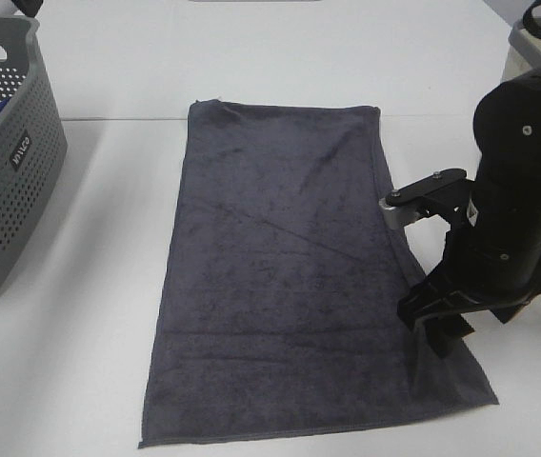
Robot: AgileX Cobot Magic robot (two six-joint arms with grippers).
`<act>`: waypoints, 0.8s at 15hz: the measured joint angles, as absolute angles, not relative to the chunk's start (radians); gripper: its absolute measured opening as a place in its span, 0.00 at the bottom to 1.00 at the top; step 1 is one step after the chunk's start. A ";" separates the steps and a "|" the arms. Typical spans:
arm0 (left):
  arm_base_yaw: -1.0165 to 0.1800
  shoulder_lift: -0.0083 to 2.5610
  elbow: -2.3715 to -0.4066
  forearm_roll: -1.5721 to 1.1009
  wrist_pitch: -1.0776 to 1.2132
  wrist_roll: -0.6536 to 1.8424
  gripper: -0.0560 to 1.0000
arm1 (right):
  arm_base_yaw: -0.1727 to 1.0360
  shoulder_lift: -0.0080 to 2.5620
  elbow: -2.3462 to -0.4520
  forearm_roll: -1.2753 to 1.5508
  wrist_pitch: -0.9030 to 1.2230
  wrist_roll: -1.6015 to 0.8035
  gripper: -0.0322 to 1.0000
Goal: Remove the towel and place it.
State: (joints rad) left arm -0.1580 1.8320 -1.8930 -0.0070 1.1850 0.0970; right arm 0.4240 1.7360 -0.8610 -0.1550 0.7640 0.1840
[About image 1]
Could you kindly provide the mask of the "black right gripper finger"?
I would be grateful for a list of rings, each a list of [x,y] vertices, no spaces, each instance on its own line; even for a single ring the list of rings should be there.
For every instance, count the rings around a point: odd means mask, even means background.
[[[446,358],[473,327],[461,314],[449,314],[426,319],[423,323],[427,343],[439,358]]]

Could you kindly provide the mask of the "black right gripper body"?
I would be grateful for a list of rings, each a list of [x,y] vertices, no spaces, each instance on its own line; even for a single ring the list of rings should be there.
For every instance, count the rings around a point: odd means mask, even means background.
[[[541,68],[486,95],[473,131],[481,159],[469,202],[441,262],[398,304],[409,328],[479,310],[505,323],[541,294]]]

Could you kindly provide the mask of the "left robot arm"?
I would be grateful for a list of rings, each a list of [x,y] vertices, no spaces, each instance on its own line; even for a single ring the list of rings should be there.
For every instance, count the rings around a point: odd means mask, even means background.
[[[13,5],[23,14],[34,18],[43,5],[43,0],[11,0]]]

